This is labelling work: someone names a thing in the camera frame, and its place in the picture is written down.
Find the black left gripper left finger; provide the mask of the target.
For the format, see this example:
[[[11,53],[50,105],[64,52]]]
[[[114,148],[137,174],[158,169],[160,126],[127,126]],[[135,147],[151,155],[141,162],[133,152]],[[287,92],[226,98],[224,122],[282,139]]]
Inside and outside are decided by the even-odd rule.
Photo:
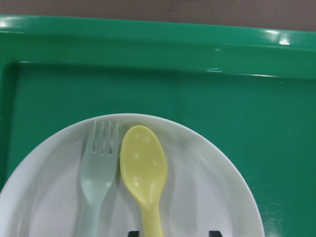
[[[139,231],[129,231],[127,237],[139,237]]]

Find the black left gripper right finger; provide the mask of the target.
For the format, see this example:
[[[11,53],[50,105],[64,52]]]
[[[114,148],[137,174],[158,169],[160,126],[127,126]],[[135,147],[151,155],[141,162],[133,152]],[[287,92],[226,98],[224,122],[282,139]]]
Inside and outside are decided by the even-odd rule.
[[[208,236],[209,237],[222,237],[222,234],[220,231],[209,231]]]

